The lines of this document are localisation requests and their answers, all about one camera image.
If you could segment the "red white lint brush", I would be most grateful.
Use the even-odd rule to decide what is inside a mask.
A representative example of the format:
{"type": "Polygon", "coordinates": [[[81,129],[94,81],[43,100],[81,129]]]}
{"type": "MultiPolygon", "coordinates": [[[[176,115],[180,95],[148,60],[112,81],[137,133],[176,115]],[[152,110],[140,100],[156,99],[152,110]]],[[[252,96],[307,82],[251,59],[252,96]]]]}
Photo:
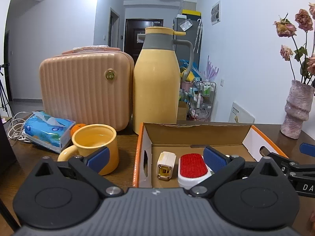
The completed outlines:
{"type": "Polygon", "coordinates": [[[189,153],[178,160],[177,180],[181,188],[191,189],[213,175],[213,171],[206,165],[204,158],[198,153],[189,153]]]}

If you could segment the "white gold charger plug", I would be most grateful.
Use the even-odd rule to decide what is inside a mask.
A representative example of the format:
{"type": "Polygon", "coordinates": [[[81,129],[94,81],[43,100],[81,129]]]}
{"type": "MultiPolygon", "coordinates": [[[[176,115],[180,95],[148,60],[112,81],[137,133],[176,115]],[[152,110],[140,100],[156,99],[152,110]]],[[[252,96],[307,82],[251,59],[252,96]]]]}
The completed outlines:
{"type": "Polygon", "coordinates": [[[175,167],[176,155],[172,152],[162,151],[157,160],[157,177],[159,180],[169,181],[175,167]]]}

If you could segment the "yellow ceramic mug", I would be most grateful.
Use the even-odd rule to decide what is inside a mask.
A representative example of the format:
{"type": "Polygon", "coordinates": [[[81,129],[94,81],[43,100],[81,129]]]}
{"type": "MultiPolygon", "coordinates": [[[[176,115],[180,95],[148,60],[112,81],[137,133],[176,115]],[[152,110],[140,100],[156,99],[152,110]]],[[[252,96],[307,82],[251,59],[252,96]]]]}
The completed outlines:
{"type": "Polygon", "coordinates": [[[110,150],[109,163],[104,169],[107,175],[113,172],[119,164],[118,142],[116,130],[104,124],[86,125],[76,131],[71,137],[73,145],[64,149],[58,156],[58,161],[67,161],[74,155],[86,157],[101,147],[108,147],[110,150]]]}

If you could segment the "red cardboard box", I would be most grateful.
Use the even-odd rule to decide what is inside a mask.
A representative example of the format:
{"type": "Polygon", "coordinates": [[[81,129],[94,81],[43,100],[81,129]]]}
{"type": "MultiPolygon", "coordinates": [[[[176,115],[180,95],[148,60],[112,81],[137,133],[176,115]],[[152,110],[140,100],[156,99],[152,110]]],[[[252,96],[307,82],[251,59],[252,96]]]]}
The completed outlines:
{"type": "Polygon", "coordinates": [[[188,153],[202,154],[211,146],[225,155],[239,155],[245,161],[259,161],[262,148],[284,156],[262,131],[251,124],[177,125],[142,123],[134,162],[134,188],[176,188],[177,172],[170,181],[157,178],[157,162],[162,151],[177,158],[188,153]]]}

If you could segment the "orange fruit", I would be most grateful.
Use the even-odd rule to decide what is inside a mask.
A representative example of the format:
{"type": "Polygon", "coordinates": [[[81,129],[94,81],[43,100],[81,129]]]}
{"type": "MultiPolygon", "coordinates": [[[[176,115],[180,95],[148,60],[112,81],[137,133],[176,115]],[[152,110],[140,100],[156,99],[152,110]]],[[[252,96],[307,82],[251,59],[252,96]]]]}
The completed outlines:
{"type": "Polygon", "coordinates": [[[75,124],[71,129],[70,129],[70,136],[72,137],[76,131],[81,129],[82,127],[86,126],[86,124],[80,123],[80,124],[75,124]]]}

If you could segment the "pink textured vase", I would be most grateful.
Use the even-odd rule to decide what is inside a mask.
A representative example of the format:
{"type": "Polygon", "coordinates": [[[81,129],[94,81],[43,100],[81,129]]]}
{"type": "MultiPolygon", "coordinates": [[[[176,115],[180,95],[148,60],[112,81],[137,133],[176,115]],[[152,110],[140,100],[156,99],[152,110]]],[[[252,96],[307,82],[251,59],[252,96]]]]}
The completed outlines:
{"type": "Polygon", "coordinates": [[[297,140],[303,122],[309,119],[314,97],[314,87],[292,80],[284,111],[286,113],[280,132],[288,138],[297,140]]]}

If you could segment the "blue tissue pack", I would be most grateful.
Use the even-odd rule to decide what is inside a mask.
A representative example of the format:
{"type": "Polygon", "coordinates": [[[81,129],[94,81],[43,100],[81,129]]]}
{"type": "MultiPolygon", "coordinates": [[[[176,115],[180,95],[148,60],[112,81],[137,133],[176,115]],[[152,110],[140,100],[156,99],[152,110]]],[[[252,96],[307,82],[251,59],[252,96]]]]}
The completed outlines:
{"type": "Polygon", "coordinates": [[[31,142],[61,153],[70,143],[70,130],[75,124],[75,121],[69,119],[34,111],[23,124],[23,135],[31,142]]]}

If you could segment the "metal storage trolley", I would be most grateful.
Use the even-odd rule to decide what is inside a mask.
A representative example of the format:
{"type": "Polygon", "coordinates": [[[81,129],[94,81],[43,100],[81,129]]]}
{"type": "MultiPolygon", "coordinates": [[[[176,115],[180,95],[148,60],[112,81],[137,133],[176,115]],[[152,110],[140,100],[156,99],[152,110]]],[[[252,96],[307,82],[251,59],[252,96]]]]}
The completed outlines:
{"type": "Polygon", "coordinates": [[[216,94],[216,83],[194,81],[186,92],[188,115],[198,122],[210,122],[216,94]]]}

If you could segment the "pink ribbed suitcase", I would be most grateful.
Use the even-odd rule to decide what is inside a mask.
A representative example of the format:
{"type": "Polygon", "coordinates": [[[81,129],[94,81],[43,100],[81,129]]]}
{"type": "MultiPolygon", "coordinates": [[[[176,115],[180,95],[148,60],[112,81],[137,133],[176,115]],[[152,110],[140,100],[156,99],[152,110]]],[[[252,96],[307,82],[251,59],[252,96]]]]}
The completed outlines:
{"type": "Polygon", "coordinates": [[[113,47],[83,47],[45,59],[39,67],[44,111],[116,131],[132,115],[133,58],[113,47]]]}

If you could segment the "black paper bag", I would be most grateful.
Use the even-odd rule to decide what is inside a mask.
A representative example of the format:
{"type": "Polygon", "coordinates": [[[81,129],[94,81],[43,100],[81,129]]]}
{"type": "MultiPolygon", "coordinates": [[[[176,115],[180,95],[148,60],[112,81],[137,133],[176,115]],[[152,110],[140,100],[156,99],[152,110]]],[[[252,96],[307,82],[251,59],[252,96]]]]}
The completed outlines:
{"type": "Polygon", "coordinates": [[[7,138],[3,123],[0,125],[0,175],[4,175],[6,171],[17,161],[12,150],[12,146],[7,138]]]}

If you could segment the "yellow thermos jug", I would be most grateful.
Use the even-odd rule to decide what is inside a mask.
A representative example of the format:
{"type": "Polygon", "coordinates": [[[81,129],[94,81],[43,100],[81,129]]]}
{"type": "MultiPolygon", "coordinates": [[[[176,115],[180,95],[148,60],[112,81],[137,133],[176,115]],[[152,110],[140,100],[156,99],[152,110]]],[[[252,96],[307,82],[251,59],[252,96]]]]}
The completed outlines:
{"type": "Polygon", "coordinates": [[[194,61],[190,41],[176,40],[185,32],[166,27],[147,27],[140,35],[144,40],[133,71],[133,131],[140,134],[142,123],[174,124],[177,122],[181,72],[175,53],[176,45],[189,48],[188,71],[194,61]]]}

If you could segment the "black tripod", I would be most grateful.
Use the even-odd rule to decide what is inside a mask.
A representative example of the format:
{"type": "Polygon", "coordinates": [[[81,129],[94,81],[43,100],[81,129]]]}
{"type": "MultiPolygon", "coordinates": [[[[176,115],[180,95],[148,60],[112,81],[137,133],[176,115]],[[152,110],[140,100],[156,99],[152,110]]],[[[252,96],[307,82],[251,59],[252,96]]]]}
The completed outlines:
{"type": "Polygon", "coordinates": [[[0,85],[1,85],[1,89],[0,89],[1,108],[4,112],[6,112],[8,117],[11,117],[14,113],[13,113],[13,110],[11,108],[10,102],[8,100],[8,96],[7,96],[7,93],[4,89],[4,85],[2,83],[2,80],[0,80],[0,85]]]}

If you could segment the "dark entrance door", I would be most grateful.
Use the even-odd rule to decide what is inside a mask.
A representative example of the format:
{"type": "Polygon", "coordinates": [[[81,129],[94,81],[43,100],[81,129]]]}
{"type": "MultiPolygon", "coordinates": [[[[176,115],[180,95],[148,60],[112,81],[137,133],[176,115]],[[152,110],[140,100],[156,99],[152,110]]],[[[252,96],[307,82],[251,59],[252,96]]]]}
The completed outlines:
{"type": "Polygon", "coordinates": [[[162,27],[163,19],[127,19],[125,21],[124,51],[129,54],[136,63],[143,47],[143,40],[139,34],[145,33],[147,27],[162,27]]]}

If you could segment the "grey refrigerator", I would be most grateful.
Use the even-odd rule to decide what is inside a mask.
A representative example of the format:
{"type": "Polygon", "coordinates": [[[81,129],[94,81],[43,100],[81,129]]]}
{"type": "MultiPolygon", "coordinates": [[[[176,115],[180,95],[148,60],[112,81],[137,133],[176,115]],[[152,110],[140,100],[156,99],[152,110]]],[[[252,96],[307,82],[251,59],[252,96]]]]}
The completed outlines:
{"type": "MultiPolygon", "coordinates": [[[[174,18],[173,20],[173,29],[174,31],[185,32],[185,36],[174,36],[173,38],[176,40],[186,40],[190,41],[194,46],[197,28],[199,25],[198,16],[186,16],[186,19],[183,18],[174,18]]],[[[189,60],[190,51],[187,46],[184,45],[176,45],[175,52],[177,55],[178,61],[180,60],[189,60]]]]}

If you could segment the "white board against wall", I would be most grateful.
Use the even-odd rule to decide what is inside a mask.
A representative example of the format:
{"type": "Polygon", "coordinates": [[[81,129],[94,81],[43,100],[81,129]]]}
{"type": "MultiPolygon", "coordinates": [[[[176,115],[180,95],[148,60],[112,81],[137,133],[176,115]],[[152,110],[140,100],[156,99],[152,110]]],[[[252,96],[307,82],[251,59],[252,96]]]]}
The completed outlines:
{"type": "Polygon", "coordinates": [[[248,113],[244,108],[233,102],[229,116],[230,123],[253,124],[255,117],[248,113]]]}

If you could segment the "wall picture frame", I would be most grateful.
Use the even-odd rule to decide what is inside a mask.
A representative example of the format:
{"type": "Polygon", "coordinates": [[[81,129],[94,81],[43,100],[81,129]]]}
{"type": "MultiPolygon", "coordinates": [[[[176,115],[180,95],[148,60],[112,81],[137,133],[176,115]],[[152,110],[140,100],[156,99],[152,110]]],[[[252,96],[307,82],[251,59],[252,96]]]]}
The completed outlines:
{"type": "Polygon", "coordinates": [[[218,1],[211,9],[211,24],[215,25],[221,21],[221,2],[218,1]]]}

